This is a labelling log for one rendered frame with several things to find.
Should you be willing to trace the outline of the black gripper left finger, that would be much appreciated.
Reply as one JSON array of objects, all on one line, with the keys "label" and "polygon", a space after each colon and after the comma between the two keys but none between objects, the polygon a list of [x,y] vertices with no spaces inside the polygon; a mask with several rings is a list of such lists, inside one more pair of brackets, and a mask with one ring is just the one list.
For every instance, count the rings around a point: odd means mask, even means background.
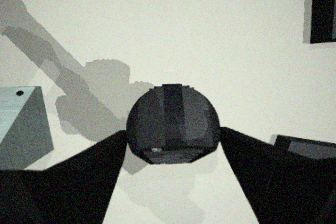
[{"label": "black gripper left finger", "polygon": [[40,170],[0,170],[0,214],[34,224],[102,224],[127,147],[126,130]]}]

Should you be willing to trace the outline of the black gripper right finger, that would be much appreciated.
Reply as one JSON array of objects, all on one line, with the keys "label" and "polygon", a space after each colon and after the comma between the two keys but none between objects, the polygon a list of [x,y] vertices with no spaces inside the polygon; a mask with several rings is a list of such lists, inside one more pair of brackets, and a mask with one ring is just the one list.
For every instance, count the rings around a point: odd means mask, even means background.
[{"label": "black gripper right finger", "polygon": [[259,224],[323,224],[336,204],[336,157],[311,159],[221,127],[222,151]]}]

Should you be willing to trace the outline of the dark grey controller unit with label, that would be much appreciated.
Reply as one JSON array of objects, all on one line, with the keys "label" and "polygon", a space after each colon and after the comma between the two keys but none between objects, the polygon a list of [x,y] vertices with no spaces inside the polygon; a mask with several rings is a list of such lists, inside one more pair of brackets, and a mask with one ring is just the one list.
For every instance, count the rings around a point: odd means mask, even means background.
[{"label": "dark grey controller unit with label", "polygon": [[133,105],[126,123],[133,155],[150,165],[192,164],[217,151],[219,116],[190,85],[154,86]]}]

